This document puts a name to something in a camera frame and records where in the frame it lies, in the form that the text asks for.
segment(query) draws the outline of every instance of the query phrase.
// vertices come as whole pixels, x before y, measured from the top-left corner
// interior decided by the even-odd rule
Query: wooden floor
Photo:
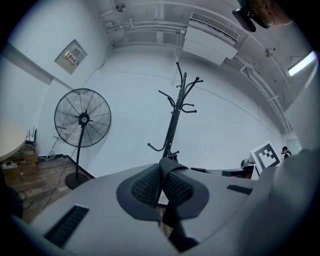
[[[60,175],[64,170],[60,184]],[[22,166],[13,170],[5,170],[4,177],[7,185],[14,188],[16,191],[24,191],[27,198],[23,201],[23,220],[30,223],[39,213],[42,212],[48,202],[53,190],[53,196],[50,199],[48,207],[54,201],[68,194],[72,190],[65,184],[65,177],[76,171],[75,165],[66,158],[49,159],[48,162],[40,160],[37,164]],[[20,172],[23,172],[23,182],[20,179]],[[20,193],[21,199],[25,198],[23,193]],[[161,218],[165,212],[164,208],[157,208]],[[172,229],[160,223],[160,229],[166,237],[169,237]]]

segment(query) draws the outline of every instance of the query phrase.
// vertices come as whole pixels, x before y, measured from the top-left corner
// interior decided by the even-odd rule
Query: air conditioner
[[[192,13],[186,30],[183,51],[200,56],[217,65],[238,52],[233,45],[239,35],[218,21]]]

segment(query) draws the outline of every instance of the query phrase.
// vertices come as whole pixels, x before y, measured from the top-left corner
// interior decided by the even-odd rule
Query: fan hub
[[[78,118],[79,118],[79,125],[87,125],[87,123],[89,123],[90,121],[90,117],[86,112],[81,113]]]

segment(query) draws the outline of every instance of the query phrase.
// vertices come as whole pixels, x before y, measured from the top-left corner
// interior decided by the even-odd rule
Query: black vent grille
[[[45,235],[45,238],[56,246],[63,247],[74,233],[89,209],[82,206],[74,206],[68,213]]]
[[[239,193],[247,194],[247,195],[250,195],[251,192],[252,192],[252,188],[248,188],[248,187],[244,187],[244,186],[238,186],[238,185],[234,185],[234,184],[229,185],[227,187],[227,189],[233,190],[233,191],[236,191],[236,192],[239,192]]]

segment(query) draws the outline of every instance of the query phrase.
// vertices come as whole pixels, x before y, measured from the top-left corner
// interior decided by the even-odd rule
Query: electrical panel
[[[84,60],[87,53],[79,45],[77,40],[73,40],[55,59],[61,68],[67,71],[69,74],[72,74],[80,63]]]

